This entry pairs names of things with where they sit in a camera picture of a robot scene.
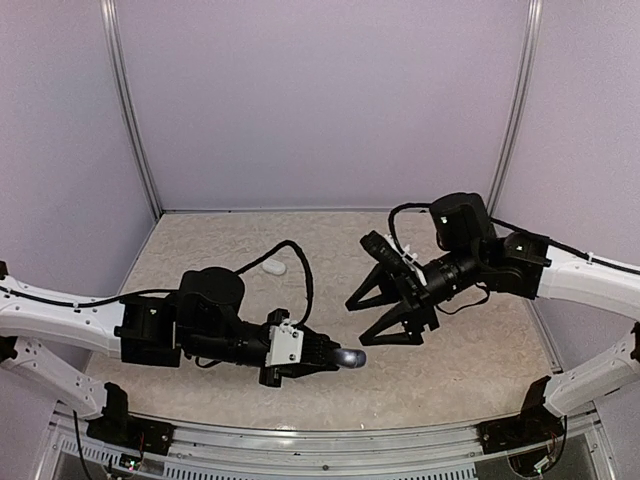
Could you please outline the white earbud charging case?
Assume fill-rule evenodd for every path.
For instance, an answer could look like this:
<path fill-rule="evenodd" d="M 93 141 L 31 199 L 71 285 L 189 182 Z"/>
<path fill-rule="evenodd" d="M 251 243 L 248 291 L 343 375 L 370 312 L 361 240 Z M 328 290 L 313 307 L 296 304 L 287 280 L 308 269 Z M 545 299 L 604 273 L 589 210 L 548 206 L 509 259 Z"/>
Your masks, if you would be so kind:
<path fill-rule="evenodd" d="M 266 259 L 264 261 L 261 262 L 261 268 L 266 272 L 269 273 L 271 275 L 275 275 L 275 276 L 281 276 L 284 275 L 287 272 L 287 267 L 286 265 L 279 261 L 279 260 L 275 260 L 272 258 Z"/>

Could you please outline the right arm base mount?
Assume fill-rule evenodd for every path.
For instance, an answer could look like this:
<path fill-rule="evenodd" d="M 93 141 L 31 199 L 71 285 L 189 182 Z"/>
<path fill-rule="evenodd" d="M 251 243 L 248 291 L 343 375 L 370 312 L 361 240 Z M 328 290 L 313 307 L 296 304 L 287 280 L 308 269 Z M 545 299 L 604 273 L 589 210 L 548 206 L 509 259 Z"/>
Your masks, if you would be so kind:
<path fill-rule="evenodd" d="M 544 406 L 544 390 L 550 380 L 546 375 L 530 385 L 519 413 L 476 426 L 484 454 L 513 450 L 565 434 L 563 416 L 551 413 Z"/>

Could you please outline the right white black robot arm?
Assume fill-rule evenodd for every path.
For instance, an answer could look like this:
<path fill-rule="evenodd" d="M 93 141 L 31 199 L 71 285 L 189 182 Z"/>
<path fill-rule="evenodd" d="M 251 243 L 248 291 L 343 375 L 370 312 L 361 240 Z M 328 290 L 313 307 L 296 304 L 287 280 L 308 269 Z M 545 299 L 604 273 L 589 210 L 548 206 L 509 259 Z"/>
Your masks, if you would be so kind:
<path fill-rule="evenodd" d="M 420 209 L 431 215 L 443 256 L 422 264 L 398 240 L 395 217 Z M 374 268 L 346 301 L 350 311 L 386 305 L 388 311 L 360 335 L 364 346 L 420 345 L 439 326 L 442 303 L 476 286 L 486 294 L 564 300 L 639 319 L 639 269 L 577 250 L 491 217 L 477 193 L 458 192 L 431 203 L 394 207 L 389 232 L 360 240 Z"/>

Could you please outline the blue-grey earbud charging case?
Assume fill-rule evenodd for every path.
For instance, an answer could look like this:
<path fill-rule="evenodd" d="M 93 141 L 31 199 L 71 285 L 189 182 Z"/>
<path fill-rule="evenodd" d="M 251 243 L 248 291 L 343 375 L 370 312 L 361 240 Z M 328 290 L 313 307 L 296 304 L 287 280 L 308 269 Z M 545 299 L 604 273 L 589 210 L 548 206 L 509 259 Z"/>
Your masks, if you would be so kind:
<path fill-rule="evenodd" d="M 367 356 L 362 350 L 338 348 L 332 352 L 333 362 L 340 368 L 358 369 L 366 365 Z"/>

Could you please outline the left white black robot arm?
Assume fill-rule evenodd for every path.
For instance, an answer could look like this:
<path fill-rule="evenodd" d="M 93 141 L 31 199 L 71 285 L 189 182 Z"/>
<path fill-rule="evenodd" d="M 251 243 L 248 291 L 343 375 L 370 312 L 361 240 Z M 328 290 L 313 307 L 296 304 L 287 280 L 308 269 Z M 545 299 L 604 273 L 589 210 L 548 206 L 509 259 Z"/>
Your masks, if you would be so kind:
<path fill-rule="evenodd" d="M 210 267 L 183 274 L 175 291 L 91 299 L 30 287 L 1 273 L 1 366 L 46 388 L 83 419 L 99 419 L 121 445 L 140 434 L 125 392 L 93 380 L 45 347 L 66 343 L 123 363 L 179 367 L 183 357 L 254 367 L 265 386 L 339 370 L 340 346 L 277 309 L 262 324 L 241 320 L 245 284 Z"/>

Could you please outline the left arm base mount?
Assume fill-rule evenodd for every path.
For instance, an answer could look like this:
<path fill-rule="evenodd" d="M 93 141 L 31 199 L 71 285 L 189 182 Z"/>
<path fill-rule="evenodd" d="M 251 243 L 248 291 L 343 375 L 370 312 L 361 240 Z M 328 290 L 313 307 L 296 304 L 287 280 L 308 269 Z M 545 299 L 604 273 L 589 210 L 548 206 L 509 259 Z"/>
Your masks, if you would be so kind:
<path fill-rule="evenodd" d="M 99 417 L 87 421 L 87 435 L 140 453 L 167 456 L 176 426 L 131 415 L 127 393 L 111 382 L 107 382 L 104 388 L 106 403 Z"/>

